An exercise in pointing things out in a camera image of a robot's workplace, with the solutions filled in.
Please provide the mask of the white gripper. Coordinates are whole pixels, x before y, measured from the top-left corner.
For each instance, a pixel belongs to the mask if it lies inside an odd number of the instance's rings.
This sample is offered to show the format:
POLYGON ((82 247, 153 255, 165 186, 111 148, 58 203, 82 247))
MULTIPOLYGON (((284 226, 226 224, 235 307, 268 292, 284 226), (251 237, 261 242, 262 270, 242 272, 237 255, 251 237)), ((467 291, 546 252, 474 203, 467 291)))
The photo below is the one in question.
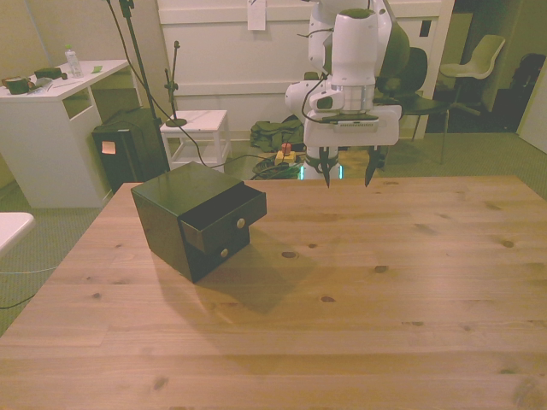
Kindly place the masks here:
POLYGON ((339 176, 338 149, 341 146, 369 146, 365 185, 368 186, 378 168, 385 166, 387 148, 399 138, 400 105, 374 106, 367 113, 334 114, 311 111, 305 120, 304 144, 319 148, 321 172, 330 186, 339 176))

